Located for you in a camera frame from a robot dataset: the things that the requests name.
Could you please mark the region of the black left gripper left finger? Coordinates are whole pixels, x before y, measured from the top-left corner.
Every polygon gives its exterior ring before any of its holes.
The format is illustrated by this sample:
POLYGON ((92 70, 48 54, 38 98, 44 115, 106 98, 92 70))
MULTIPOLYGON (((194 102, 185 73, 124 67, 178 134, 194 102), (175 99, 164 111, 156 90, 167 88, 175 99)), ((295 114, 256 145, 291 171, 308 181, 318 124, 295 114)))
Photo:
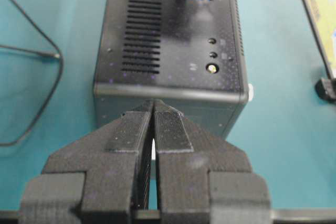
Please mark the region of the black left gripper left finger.
POLYGON ((130 223, 148 206, 153 101, 53 152, 20 202, 20 223, 130 223))

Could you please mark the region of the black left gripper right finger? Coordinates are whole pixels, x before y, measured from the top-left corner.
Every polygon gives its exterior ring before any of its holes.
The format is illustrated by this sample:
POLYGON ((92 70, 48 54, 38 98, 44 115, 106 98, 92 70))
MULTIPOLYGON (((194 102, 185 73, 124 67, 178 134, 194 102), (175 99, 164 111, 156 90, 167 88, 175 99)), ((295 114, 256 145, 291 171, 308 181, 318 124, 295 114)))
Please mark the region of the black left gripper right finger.
POLYGON ((161 223, 271 223, 267 184, 246 153, 156 100, 161 223))

